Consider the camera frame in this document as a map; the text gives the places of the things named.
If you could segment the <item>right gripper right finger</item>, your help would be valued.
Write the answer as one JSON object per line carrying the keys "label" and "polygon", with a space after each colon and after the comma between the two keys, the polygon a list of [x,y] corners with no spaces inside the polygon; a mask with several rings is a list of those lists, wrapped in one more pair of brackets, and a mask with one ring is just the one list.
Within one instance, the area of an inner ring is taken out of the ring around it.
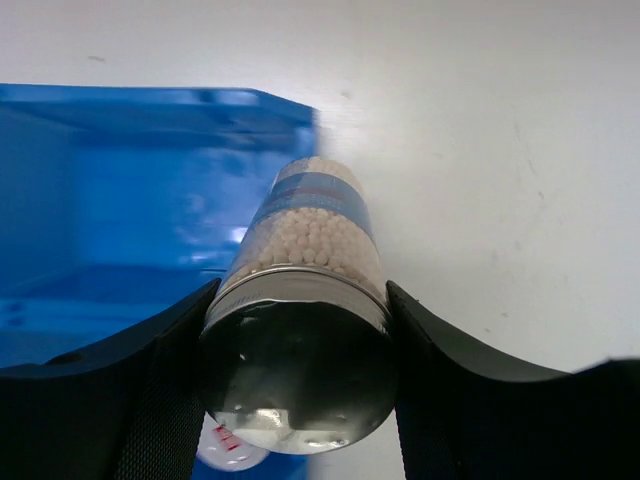
{"label": "right gripper right finger", "polygon": [[635,479],[639,363],[575,373],[495,349],[387,285],[409,479]]}

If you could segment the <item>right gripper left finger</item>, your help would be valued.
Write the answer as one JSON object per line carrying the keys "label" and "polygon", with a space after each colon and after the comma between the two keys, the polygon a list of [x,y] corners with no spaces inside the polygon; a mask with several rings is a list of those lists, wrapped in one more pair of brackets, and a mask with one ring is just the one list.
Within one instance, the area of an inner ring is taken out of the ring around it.
{"label": "right gripper left finger", "polygon": [[196,344],[219,284],[44,364],[2,369],[2,478],[190,478],[204,418]]}

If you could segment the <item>small white-lid jar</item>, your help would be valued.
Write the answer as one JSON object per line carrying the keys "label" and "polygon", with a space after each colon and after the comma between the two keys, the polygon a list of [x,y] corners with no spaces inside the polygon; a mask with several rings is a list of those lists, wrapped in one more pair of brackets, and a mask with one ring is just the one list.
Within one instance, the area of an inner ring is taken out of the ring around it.
{"label": "small white-lid jar", "polygon": [[248,470],[262,463],[269,452],[239,439],[209,414],[204,416],[196,458],[226,472]]}

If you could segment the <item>tall silver-capped bottle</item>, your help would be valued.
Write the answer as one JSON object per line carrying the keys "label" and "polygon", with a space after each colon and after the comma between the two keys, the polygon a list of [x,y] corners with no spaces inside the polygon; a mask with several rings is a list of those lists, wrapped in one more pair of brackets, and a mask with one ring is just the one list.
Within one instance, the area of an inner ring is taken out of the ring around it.
{"label": "tall silver-capped bottle", "polygon": [[385,278],[359,181],[320,157],[286,165],[242,240],[197,344],[207,413],[256,447],[314,455],[393,410]]}

